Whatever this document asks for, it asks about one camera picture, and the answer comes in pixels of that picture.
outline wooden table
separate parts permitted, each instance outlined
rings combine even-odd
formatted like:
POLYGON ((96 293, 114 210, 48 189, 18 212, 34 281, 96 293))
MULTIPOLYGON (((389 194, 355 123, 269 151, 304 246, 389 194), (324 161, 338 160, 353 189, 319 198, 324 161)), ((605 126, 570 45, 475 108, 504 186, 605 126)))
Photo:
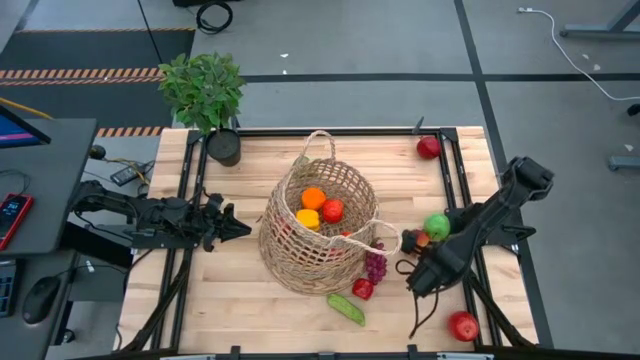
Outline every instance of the wooden table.
MULTIPOLYGON (((491 156, 481 127, 457 128, 469 188, 474 201, 486 200, 497 189, 491 156)), ((150 197, 175 196, 186 148, 186 130, 162 133, 150 197)), ((242 160, 232 168, 207 162, 205 187, 233 202, 236 217, 253 227, 250 236, 217 244, 212 253, 194 252, 180 353, 229 353, 240 345, 243 353, 405 352, 407 344, 419 351, 472 350, 472 343, 454 340, 447 317, 465 310, 459 285, 440 295, 438 309, 412 340, 413 298, 404 276, 393 270, 398 254, 389 259, 389 272, 367 302, 353 302, 366 314, 360 327, 326 305, 325 297, 301 296, 278 284, 264 267, 257 236, 270 193, 302 148, 303 137, 244 138, 242 160)), ((380 215, 398 229, 417 228, 425 216, 442 212, 446 198, 438 161, 417 157, 415 136, 336 137, 337 157, 358 168, 373 185, 380 215)), ((194 151, 187 198, 191 197, 199 151, 194 151)), ((327 157, 328 142, 319 138, 309 157, 327 157)), ((448 159, 458 206, 462 206, 453 156, 448 159)), ((382 233, 387 247, 390 234, 382 233)), ((493 297, 512 323, 530 341, 536 341, 529 303, 516 257, 500 248, 484 248, 493 297)), ((124 344, 128 343, 156 306, 165 250, 156 250, 133 269, 120 318, 124 344)), ((419 301, 420 317, 433 306, 433 296, 419 301)), ((476 299, 485 344, 490 343, 484 307, 476 299)), ((163 346, 168 345, 173 320, 165 322, 163 346)))

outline black cable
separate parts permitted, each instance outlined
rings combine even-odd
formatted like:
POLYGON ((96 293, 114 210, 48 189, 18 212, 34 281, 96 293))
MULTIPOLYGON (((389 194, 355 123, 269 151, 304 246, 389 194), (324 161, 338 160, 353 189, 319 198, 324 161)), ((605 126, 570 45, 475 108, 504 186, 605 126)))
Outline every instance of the black cable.
POLYGON ((7 197, 6 200, 4 200, 5 202, 9 202, 15 198, 17 198, 18 196, 23 195, 27 189, 29 189, 29 185, 31 185, 31 177, 25 173, 23 173, 20 170, 16 170, 16 169, 7 169, 7 170, 0 170, 0 177, 2 176, 11 176, 11 175, 20 175, 22 176, 22 190, 20 190, 19 193, 7 197))
POLYGON ((138 0, 138 7, 140 7, 140 13, 142 14, 142 18, 144 19, 144 24, 147 27, 147 33, 149 34, 151 42, 153 43, 153 48, 156 50, 156 55, 158 56, 158 64, 164 64, 164 61, 162 61, 162 56, 160 56, 160 51, 158 50, 158 45, 156 44, 156 39, 153 38, 151 28, 149 27, 149 22, 147 21, 147 15, 144 13, 144 9, 142 8, 140 0, 138 0))
POLYGON ((222 30, 226 29, 231 25, 233 21, 233 10, 231 10, 231 6, 224 1, 210 1, 204 5, 202 5, 198 12, 196 13, 196 25, 198 25, 198 30, 200 30, 203 34, 207 35, 215 35, 222 30), (220 6, 224 10, 227 11, 227 21, 222 24, 222 26, 213 26, 207 20, 202 18, 202 15, 205 11, 207 11, 212 6, 220 6))
POLYGON ((106 182, 110 182, 110 183, 112 183, 112 184, 115 184, 115 183, 113 182, 113 180, 111 180, 111 179, 107 179, 106 177, 103 177, 103 176, 100 176, 100 175, 98 175, 98 174, 92 173, 91 171, 83 170, 82 172, 83 172, 83 173, 85 173, 85 174, 87 174, 87 175, 95 176, 95 177, 97 177, 97 178, 98 178, 98 179, 100 179, 100 180, 104 180, 104 181, 106 181, 106 182))
POLYGON ((146 182, 143 182, 142 184, 138 185, 138 189, 136 190, 137 194, 138 194, 138 199, 140 198, 146 198, 147 195, 149 194, 149 192, 147 191, 146 193, 142 193, 140 190, 143 189, 145 186, 149 187, 151 180, 149 180, 149 178, 147 178, 147 173, 149 171, 151 171, 153 169, 154 166, 156 166, 156 161, 155 160, 151 160, 149 162, 147 162, 146 164, 143 165, 144 166, 144 178, 147 180, 146 182))
POLYGON ((82 269, 82 268, 96 268, 96 267, 108 267, 108 268, 111 268, 111 269, 113 269, 113 270, 115 270, 115 271, 117 271, 117 272, 119 272, 119 273, 121 273, 123 275, 127 274, 126 271, 120 270, 117 267, 111 266, 111 265, 80 265, 80 266, 72 267, 71 269, 68 269, 68 270, 65 270, 65 271, 61 271, 61 272, 53 275, 52 277, 57 277, 57 276, 60 276, 60 275, 62 275, 64 273, 68 273, 70 271, 76 271, 76 270, 82 269))
POLYGON ((142 261, 142 259, 146 258, 147 255, 151 254, 151 252, 153 251, 153 249, 149 249, 147 250, 144 254, 140 255, 139 258, 137 258, 132 264, 131 267, 129 268, 129 272, 131 272, 131 269, 133 269, 134 266, 138 265, 138 263, 140 261, 142 261))
POLYGON ((424 319, 420 320, 420 322, 418 322, 418 295, 413 294, 413 304, 415 306, 416 309, 416 322, 415 325, 413 326, 413 329, 411 330, 411 333, 409 333, 409 339, 412 339, 413 336, 416 334, 416 331, 418 331, 418 328, 420 326, 422 326, 424 323, 427 322, 427 320, 431 319, 431 317, 433 316, 433 314, 435 314, 436 309, 438 308, 438 294, 440 294, 440 290, 436 289, 435 290, 436 293, 436 300, 433 302, 433 308, 431 309, 431 312, 429 313, 429 315, 425 316, 424 319))
POLYGON ((118 336, 118 345, 116 346, 116 351, 120 351, 122 348, 122 334, 120 333, 120 322, 116 322, 116 335, 118 336))
POLYGON ((401 260, 398 260, 396 262, 396 272, 398 274, 400 274, 400 275, 411 275, 412 271, 400 271, 400 269, 398 269, 398 265, 400 265, 402 263, 407 263, 407 264, 411 265, 411 267, 413 267, 414 269, 416 268, 416 266, 411 261, 406 260, 406 259, 401 259, 401 260))
POLYGON ((124 239, 124 240, 130 241, 130 242, 133 242, 133 239, 132 239, 132 238, 130 238, 130 237, 127 237, 127 236, 124 236, 124 235, 120 235, 120 234, 115 233, 115 232, 113 232, 113 231, 109 231, 109 230, 106 230, 106 229, 100 229, 99 227, 96 227, 96 226, 95 226, 91 221, 89 221, 89 220, 87 220, 87 219, 83 218, 83 217, 82 217, 82 215, 80 215, 80 213, 79 213, 79 212, 77 212, 77 211, 74 211, 73 213, 78 217, 78 219, 80 219, 80 220, 82 220, 82 221, 86 222, 86 223, 89 225, 89 227, 90 227, 90 228, 92 228, 92 229, 94 229, 94 230, 96 230, 96 231, 102 231, 102 232, 105 232, 105 233, 107 233, 107 234, 111 234, 111 235, 113 235, 113 236, 115 236, 115 237, 119 237, 119 238, 121 238, 121 239, 124 239))
POLYGON ((155 163, 156 163, 155 160, 147 161, 145 163, 145 162, 142 162, 142 161, 129 160, 129 159, 125 159, 125 158, 115 158, 115 159, 104 158, 104 159, 94 159, 94 160, 106 162, 106 163, 109 163, 109 164, 121 164, 121 165, 124 165, 125 167, 129 167, 132 164, 136 164, 137 166, 141 166, 141 167, 146 167, 146 166, 151 164, 152 165, 151 168, 153 168, 155 166, 155 163))
POLYGON ((103 195, 103 194, 89 194, 89 195, 86 195, 86 196, 84 196, 84 197, 81 197, 81 198, 80 198, 80 199, 78 199, 75 203, 77 204, 77 203, 79 203, 80 201, 82 201, 82 200, 84 200, 84 199, 87 199, 87 198, 90 198, 90 197, 92 197, 92 196, 101 197, 101 198, 109 199, 109 200, 111 200, 111 201, 119 202, 119 203, 121 203, 121 204, 125 204, 125 205, 129 206, 129 207, 131 208, 131 210, 133 210, 133 216, 134 216, 136 219, 137 219, 137 218, 139 218, 138 210, 136 210, 136 208, 135 208, 133 205, 131 205, 128 201, 126 201, 126 200, 122 200, 122 199, 118 199, 118 198, 114 198, 114 197, 111 197, 111 196, 108 196, 108 195, 103 195))

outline computer monitor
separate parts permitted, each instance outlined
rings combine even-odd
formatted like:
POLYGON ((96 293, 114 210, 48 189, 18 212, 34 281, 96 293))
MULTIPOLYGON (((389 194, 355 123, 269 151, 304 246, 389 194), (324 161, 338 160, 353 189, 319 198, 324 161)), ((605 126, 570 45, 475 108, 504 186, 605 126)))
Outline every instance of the computer monitor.
POLYGON ((48 144, 51 139, 0 106, 0 148, 48 144))

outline wicker basket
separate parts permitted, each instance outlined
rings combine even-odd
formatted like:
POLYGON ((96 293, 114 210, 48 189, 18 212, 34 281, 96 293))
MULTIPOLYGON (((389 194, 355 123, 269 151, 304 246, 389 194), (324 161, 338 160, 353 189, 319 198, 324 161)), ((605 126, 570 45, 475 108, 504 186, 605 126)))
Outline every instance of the wicker basket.
POLYGON ((392 255, 400 249, 400 233, 377 217, 378 201, 371 184, 358 170, 336 160, 335 143, 329 133, 316 131, 307 139, 289 173, 271 193, 258 246, 267 269, 287 289, 305 295, 335 293, 363 274, 367 251, 392 255), (305 161, 307 148, 317 135, 329 138, 331 157, 305 161), (294 214, 302 209, 302 192, 309 187, 322 189, 328 199, 344 202, 342 221, 322 223, 315 232, 296 220, 294 214), (393 250, 370 246, 377 224, 391 229, 397 237, 393 250), (345 231, 352 234, 340 235, 345 231))

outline black plant pot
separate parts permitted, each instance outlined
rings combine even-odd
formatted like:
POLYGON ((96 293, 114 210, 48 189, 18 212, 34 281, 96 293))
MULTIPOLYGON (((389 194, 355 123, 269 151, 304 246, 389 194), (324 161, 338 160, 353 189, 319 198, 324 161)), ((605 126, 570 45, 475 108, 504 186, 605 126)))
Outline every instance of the black plant pot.
POLYGON ((240 135, 231 129, 212 131, 207 137, 207 153, 223 166, 234 166, 240 161, 240 135))

